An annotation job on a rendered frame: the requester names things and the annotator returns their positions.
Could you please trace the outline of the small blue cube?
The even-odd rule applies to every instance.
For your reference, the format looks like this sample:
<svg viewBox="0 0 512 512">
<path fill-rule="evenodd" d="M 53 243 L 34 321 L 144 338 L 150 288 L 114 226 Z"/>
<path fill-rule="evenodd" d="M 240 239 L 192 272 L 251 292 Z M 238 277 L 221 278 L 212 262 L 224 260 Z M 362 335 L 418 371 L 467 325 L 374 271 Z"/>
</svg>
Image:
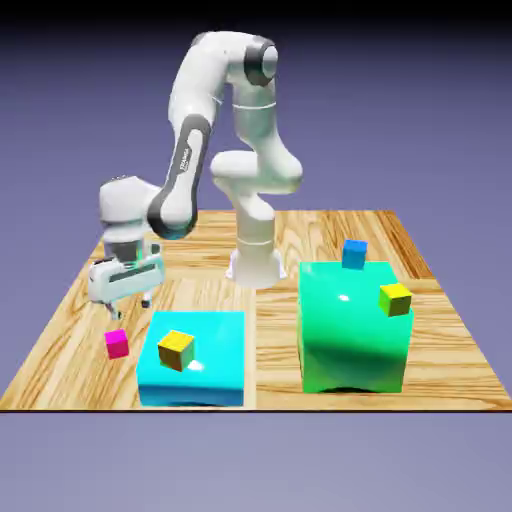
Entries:
<svg viewBox="0 0 512 512">
<path fill-rule="evenodd" d="M 367 248 L 367 241 L 347 239 L 342 248 L 342 266 L 352 270 L 362 270 L 366 261 Z"/>
</svg>

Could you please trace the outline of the large green box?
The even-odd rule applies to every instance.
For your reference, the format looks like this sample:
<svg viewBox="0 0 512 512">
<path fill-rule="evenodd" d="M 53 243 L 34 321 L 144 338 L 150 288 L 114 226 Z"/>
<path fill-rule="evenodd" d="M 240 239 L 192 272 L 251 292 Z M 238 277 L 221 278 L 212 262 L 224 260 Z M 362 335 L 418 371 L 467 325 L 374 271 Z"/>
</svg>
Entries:
<svg viewBox="0 0 512 512">
<path fill-rule="evenodd" d="M 387 316 L 379 306 L 383 285 L 397 282 L 387 262 L 361 270 L 339 261 L 299 267 L 298 351 L 302 389 L 402 391 L 414 313 Z"/>
</svg>

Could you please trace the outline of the small orange cube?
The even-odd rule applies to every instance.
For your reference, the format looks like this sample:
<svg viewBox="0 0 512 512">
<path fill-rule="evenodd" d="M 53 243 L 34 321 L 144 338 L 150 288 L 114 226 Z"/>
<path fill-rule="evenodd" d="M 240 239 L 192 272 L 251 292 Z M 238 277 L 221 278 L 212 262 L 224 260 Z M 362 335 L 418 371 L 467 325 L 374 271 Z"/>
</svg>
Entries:
<svg viewBox="0 0 512 512">
<path fill-rule="evenodd" d="M 194 337 L 179 331 L 170 331 L 157 344 L 162 365 L 182 372 L 195 359 Z"/>
</svg>

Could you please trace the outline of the small yellow cube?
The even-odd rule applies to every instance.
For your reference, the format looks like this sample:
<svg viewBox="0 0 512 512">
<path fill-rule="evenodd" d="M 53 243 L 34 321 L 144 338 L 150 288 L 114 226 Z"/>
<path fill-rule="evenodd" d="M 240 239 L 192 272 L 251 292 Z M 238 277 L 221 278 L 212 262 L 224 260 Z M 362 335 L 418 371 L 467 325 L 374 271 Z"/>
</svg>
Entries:
<svg viewBox="0 0 512 512">
<path fill-rule="evenodd" d="M 402 283 L 382 285 L 378 305 L 387 317 L 407 315 L 412 301 L 411 291 Z"/>
</svg>

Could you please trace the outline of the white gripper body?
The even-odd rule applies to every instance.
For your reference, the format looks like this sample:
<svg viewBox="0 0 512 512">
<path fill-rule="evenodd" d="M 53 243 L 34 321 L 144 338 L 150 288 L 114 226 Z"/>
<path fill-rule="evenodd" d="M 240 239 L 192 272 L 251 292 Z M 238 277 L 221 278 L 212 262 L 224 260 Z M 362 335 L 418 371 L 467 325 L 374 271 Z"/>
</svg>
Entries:
<svg viewBox="0 0 512 512">
<path fill-rule="evenodd" d="M 88 296 L 95 303 L 113 303 L 121 298 L 148 292 L 163 283 L 165 267 L 160 254 L 133 265 L 117 258 L 94 262 L 88 271 Z"/>
</svg>

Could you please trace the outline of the large cyan box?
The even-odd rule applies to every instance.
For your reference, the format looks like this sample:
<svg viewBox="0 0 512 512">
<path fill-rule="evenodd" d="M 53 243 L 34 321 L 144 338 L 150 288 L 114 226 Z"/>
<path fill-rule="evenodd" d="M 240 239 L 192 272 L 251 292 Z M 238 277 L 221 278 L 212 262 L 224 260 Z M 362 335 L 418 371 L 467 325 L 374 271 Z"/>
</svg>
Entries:
<svg viewBox="0 0 512 512">
<path fill-rule="evenodd" d="M 181 372 L 160 362 L 158 342 L 189 334 L 194 358 Z M 242 311 L 155 312 L 136 367 L 145 407 L 241 406 L 244 402 L 245 314 Z"/>
</svg>

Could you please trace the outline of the small pink cube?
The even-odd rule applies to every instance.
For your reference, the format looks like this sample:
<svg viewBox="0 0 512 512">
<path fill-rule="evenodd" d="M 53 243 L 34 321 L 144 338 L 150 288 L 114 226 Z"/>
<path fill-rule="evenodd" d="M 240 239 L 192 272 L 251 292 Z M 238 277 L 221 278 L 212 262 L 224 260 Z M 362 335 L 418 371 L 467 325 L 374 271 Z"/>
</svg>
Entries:
<svg viewBox="0 0 512 512">
<path fill-rule="evenodd" d="M 128 338 L 123 329 L 106 332 L 104 336 L 110 359 L 122 358 L 129 354 Z"/>
</svg>

